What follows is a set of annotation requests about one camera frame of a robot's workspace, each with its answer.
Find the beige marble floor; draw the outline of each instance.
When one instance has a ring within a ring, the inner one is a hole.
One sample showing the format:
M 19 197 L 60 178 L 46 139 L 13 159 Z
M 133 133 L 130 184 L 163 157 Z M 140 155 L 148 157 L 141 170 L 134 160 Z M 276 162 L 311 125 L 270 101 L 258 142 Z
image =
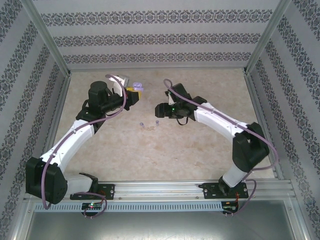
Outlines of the beige marble floor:
M 213 129 L 192 120 L 156 118 L 155 106 L 166 102 L 163 79 L 182 83 L 192 97 L 201 96 L 217 109 L 246 123 L 256 120 L 241 69 L 158 69 L 72 74 L 56 141 L 69 129 L 88 98 L 90 84 L 106 81 L 105 74 L 125 75 L 144 87 L 141 100 L 106 121 L 76 153 L 66 172 L 85 172 L 100 181 L 218 179 L 231 166 L 232 145 Z M 269 165 L 264 159 L 260 166 Z M 254 178 L 274 178 L 271 170 Z

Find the patterned wallpaper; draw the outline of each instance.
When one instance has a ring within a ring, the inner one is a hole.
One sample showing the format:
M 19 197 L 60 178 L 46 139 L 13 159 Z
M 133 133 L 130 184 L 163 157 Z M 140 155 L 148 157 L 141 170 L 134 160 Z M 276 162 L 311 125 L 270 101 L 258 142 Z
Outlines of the patterned wallpaper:
M 25 163 L 44 150 L 65 76 L 21 3 L 6 0 L 0 8 L 0 240 L 4 240 L 25 193 Z
M 245 67 L 279 0 L 35 0 L 68 67 Z
M 320 239 L 319 16 L 315 0 L 293 0 L 251 72 L 311 239 Z

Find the small purple object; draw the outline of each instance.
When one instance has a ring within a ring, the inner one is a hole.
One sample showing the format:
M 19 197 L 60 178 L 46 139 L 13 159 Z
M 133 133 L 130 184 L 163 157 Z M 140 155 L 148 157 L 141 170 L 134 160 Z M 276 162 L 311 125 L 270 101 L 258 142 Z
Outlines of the small purple object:
M 144 91 L 144 88 L 142 87 L 141 82 L 134 82 L 132 86 L 135 91 L 140 91 L 140 92 Z

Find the metal base plate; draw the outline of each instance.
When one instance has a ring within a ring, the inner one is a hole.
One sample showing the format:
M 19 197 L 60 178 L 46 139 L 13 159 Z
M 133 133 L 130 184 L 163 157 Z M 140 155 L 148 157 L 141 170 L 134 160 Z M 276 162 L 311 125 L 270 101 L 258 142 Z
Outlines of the metal base plate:
M 99 184 L 98 194 L 105 196 L 107 200 L 113 200 L 115 195 L 115 185 L 114 184 Z M 98 196 L 93 195 L 81 195 L 81 194 L 71 194 L 71 200 L 101 200 Z
M 204 199 L 235 199 L 236 194 L 239 194 L 239 199 L 247 199 L 249 197 L 247 185 L 245 182 L 240 182 L 232 188 L 227 196 L 219 190 L 219 183 L 205 182 L 199 185 L 203 189 Z

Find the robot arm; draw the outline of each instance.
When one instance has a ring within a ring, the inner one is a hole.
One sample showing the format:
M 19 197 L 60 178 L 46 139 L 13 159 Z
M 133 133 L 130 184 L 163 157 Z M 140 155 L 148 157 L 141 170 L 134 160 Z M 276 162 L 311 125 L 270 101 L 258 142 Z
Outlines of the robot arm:
M 156 117 L 169 117 L 170 119 L 177 120 L 184 117 L 190 118 L 216 130 L 232 143 L 232 166 L 219 179 L 219 189 L 223 194 L 227 195 L 232 188 L 237 186 L 242 179 L 269 154 L 269 148 L 257 137 L 243 131 L 213 112 L 218 112 L 230 120 L 233 120 L 238 125 L 250 129 L 264 137 L 260 125 L 255 122 L 247 124 L 245 122 L 237 121 L 214 108 L 200 96 L 196 96 L 192 99 L 181 83 L 176 84 L 172 89 L 181 96 L 192 100 L 201 106 L 212 109 L 212 112 L 186 102 L 170 91 L 166 91 L 165 94 L 168 96 L 168 103 L 160 103 L 156 106 Z
M 128 83 L 127 78 L 121 78 L 119 76 L 116 76 L 116 78 L 124 87 Z M 76 121 L 74 121 L 63 138 L 40 158 L 31 157 L 27 161 L 25 177 L 26 192 L 41 198 L 41 177 L 44 166 L 57 145 L 66 135 L 74 132 L 58 149 L 49 164 L 45 176 L 45 198 L 48 202 L 57 204 L 65 195 L 78 192 L 97 193 L 98 179 L 96 177 L 86 173 L 67 175 L 64 174 L 64 172 L 71 158 L 89 138 L 97 133 L 104 121 L 89 124 L 78 131 L 75 131 L 75 129 L 89 122 L 105 118 L 106 113 L 120 108 L 123 105 L 124 98 L 126 98 L 124 109 L 128 111 L 130 106 L 139 100 L 139 93 L 126 89 L 126 95 L 123 96 L 122 88 L 117 82 L 114 83 L 112 92 L 108 89 L 104 81 L 93 82 L 88 91 L 88 100 L 83 103 L 81 111 L 76 116 Z

